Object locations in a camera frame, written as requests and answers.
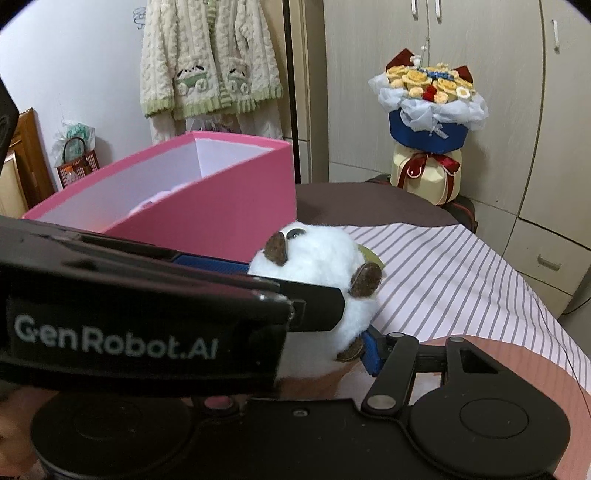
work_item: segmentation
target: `stuffed toy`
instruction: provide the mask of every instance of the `stuffed toy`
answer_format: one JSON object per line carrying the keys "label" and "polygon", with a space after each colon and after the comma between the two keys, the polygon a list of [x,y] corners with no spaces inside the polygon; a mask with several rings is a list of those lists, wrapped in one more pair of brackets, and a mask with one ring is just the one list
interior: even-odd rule
{"label": "stuffed toy", "polygon": [[337,227],[294,222],[273,234],[252,260],[250,275],[336,287],[345,298],[343,316],[331,331],[287,333],[277,378],[322,377],[359,356],[360,334],[377,310],[382,267]]}

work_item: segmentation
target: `handbag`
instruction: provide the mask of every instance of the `handbag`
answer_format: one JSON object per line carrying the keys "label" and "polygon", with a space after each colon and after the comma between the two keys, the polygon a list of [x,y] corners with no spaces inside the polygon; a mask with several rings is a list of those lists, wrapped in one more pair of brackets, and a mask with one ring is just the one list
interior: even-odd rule
{"label": "handbag", "polygon": [[[66,148],[68,144],[74,140],[82,142],[82,145],[84,145],[83,153],[80,157],[66,162]],[[99,161],[96,158],[96,152],[94,150],[87,151],[86,142],[80,137],[72,137],[64,144],[61,159],[63,160],[63,163],[57,167],[57,174],[60,177],[61,186],[64,188],[100,168]]]}

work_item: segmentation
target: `red ribbon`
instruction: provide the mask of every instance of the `red ribbon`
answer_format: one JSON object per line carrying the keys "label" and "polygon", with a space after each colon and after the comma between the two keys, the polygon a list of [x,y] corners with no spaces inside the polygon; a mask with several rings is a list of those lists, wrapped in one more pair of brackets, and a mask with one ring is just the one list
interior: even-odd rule
{"label": "red ribbon", "polygon": [[449,199],[453,193],[453,177],[460,169],[460,164],[456,160],[447,155],[438,155],[434,153],[418,152],[415,153],[410,159],[404,164],[400,177],[398,178],[398,187],[404,188],[404,182],[407,178],[419,179],[425,171],[425,165],[427,165],[427,159],[434,158],[442,167],[446,173],[447,180],[447,196],[444,203],[449,202]]}

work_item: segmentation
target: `cream gift box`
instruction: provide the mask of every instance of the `cream gift box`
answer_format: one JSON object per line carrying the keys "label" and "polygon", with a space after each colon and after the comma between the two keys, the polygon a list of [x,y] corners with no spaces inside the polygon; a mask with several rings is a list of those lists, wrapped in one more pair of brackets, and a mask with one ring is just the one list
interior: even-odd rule
{"label": "cream gift box", "polygon": [[462,152],[425,153],[396,142],[391,183],[433,205],[443,205],[460,192]]}

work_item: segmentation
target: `striped fabric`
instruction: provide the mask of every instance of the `striped fabric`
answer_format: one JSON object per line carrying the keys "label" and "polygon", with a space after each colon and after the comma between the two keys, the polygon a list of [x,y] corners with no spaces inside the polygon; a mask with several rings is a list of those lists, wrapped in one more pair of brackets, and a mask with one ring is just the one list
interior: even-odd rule
{"label": "striped fabric", "polygon": [[591,361],[513,268],[462,225],[344,230],[385,264],[373,325],[419,341],[473,335],[524,346],[591,393]]}

